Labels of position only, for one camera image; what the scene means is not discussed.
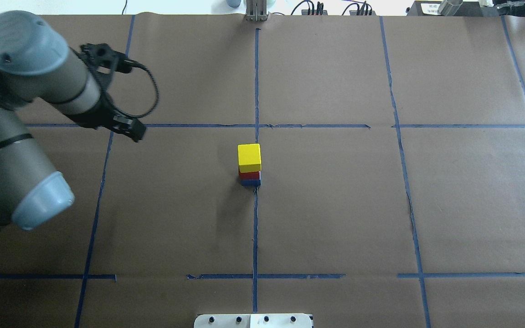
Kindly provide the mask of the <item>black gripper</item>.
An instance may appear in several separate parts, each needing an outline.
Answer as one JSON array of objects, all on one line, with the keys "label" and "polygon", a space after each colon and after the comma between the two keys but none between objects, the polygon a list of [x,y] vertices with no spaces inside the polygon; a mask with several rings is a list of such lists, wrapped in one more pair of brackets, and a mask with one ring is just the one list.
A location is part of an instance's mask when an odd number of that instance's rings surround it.
[{"label": "black gripper", "polygon": [[124,135],[134,143],[144,139],[146,125],[137,118],[126,118],[119,114],[113,106],[113,99],[107,93],[101,93],[99,100],[89,110],[80,114],[71,114],[69,119],[83,128],[98,129],[104,127],[113,133]]}]

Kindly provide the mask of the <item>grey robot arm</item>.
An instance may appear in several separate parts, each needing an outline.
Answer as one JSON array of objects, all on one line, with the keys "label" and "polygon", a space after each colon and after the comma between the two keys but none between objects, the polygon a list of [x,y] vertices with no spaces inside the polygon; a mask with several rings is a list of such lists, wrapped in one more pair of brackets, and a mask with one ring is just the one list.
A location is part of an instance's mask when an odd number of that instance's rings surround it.
[{"label": "grey robot arm", "polygon": [[[150,110],[118,108],[108,89],[114,74],[146,72],[155,91]],[[80,51],[42,17],[13,10],[0,13],[0,232],[41,226],[75,201],[64,175],[52,164],[17,114],[41,99],[83,128],[106,128],[143,139],[141,122],[159,103],[158,84],[143,64],[108,44],[83,44]]]}]

